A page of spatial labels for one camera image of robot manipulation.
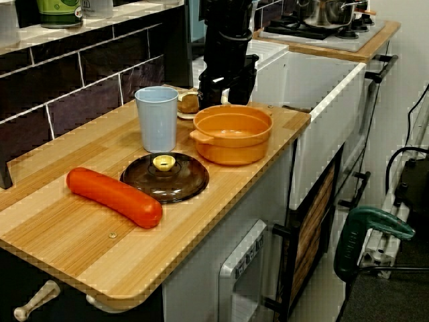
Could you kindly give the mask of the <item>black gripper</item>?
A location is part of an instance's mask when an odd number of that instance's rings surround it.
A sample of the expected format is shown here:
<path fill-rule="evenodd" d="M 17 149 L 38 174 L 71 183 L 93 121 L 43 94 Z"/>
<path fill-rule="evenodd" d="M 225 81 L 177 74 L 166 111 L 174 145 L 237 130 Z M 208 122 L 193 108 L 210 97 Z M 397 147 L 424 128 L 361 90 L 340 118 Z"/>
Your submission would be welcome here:
<path fill-rule="evenodd" d="M 229 102 L 248 104 L 252 94 L 258 55 L 247 55 L 249 40 L 218 42 L 207 39 L 204 45 L 206 68 L 199 76 L 199 109 L 221 105 L 223 91 L 228 87 L 227 77 L 235 76 L 230 86 Z"/>

